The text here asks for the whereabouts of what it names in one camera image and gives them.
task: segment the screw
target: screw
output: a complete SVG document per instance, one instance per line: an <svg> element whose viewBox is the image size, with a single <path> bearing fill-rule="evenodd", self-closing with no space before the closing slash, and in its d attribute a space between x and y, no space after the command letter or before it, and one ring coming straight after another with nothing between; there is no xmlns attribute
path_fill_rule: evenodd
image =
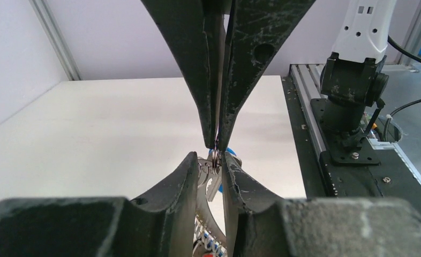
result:
<svg viewBox="0 0 421 257"><path fill-rule="evenodd" d="M386 184L392 183L392 180L389 177L383 178L382 181L384 181L384 183L386 183Z"/></svg>
<svg viewBox="0 0 421 257"><path fill-rule="evenodd" d="M354 152L354 153L352 153L352 154L351 154L351 157L352 157L354 160L357 160L357 159L359 159L359 153Z"/></svg>

